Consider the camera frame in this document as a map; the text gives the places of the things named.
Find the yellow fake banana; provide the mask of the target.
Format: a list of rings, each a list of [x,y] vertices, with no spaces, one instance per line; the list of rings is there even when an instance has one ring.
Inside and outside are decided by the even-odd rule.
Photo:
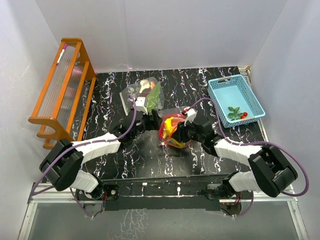
[[[167,118],[163,123],[162,129],[162,138],[166,139],[171,136],[172,132],[174,131],[175,127],[172,125],[174,117]]]

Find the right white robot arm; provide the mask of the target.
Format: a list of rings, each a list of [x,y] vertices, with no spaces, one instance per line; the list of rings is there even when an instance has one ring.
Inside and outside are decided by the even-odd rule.
[[[172,137],[181,143],[196,141],[209,155],[250,167],[250,171],[235,172],[223,180],[223,194],[230,199],[242,191],[262,191],[275,198],[298,178],[295,168],[277,147],[269,143],[232,144],[215,133],[208,122],[180,122]]]

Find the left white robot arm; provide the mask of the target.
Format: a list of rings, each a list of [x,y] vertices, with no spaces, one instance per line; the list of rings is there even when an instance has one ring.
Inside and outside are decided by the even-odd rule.
[[[58,141],[39,169],[57,191],[77,189],[97,200],[103,195],[104,184],[94,173],[81,170],[82,165],[127,148],[138,135],[158,130],[161,120],[154,109],[150,114],[131,110],[124,119],[111,125],[110,132],[101,136],[75,142]]]

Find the clear bag with green leaf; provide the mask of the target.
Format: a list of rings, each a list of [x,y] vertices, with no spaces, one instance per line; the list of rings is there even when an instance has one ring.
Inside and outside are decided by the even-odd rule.
[[[164,108],[164,91],[155,77],[138,80],[136,83],[128,85],[120,92],[119,96],[126,116],[134,108],[130,96],[132,96],[135,101],[137,97],[146,97],[148,115],[152,114],[152,109],[159,111]]]

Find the fake cherry tomato vine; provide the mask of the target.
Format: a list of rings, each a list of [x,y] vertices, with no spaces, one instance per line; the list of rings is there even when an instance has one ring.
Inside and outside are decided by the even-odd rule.
[[[247,112],[241,112],[240,107],[228,107],[229,113],[227,114],[227,117],[231,121],[236,121],[236,120],[242,120],[245,119],[248,116]]]

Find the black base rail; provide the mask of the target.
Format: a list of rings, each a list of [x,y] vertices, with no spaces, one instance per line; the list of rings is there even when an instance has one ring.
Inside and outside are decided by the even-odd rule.
[[[90,198],[84,190],[75,196],[84,203],[99,204],[103,211],[133,209],[219,211],[224,203],[241,204],[252,193],[236,193],[226,186],[227,175],[188,175],[178,177],[106,179],[98,195]]]

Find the orange wooden rack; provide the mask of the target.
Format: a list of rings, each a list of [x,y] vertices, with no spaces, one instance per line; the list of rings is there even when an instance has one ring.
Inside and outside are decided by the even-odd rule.
[[[61,50],[67,48],[59,62]],[[52,149],[61,139],[81,141],[97,76],[80,38],[63,38],[28,121],[39,125],[37,137]]]

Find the light blue plastic basket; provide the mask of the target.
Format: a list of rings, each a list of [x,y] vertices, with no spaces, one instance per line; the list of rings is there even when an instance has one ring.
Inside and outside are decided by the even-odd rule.
[[[225,128],[253,123],[266,115],[251,87],[240,74],[209,80],[207,91]],[[228,107],[240,107],[240,111],[247,112],[248,116],[231,121],[228,118]]]

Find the clear zip bag red slider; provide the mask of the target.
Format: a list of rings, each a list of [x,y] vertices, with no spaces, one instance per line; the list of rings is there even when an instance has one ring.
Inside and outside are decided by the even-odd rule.
[[[177,149],[185,149],[192,142],[192,140],[182,142],[178,140],[177,136],[174,136],[178,130],[178,125],[180,123],[184,125],[185,123],[186,116],[182,114],[183,111],[183,107],[175,107],[159,111],[158,114],[161,118],[161,124],[158,130],[158,138],[161,146],[167,145]]]

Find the pink white marker pen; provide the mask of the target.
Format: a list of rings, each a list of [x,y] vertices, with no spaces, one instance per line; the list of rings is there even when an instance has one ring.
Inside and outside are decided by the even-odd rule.
[[[63,45],[63,48],[62,48],[60,54],[59,54],[59,57],[58,57],[57,61],[56,61],[56,66],[59,65],[60,60],[61,60],[61,58],[62,58],[62,56],[63,56],[63,54],[64,54],[64,52],[65,52],[65,50],[66,50],[67,47],[68,47],[68,44],[65,43],[65,44]]]

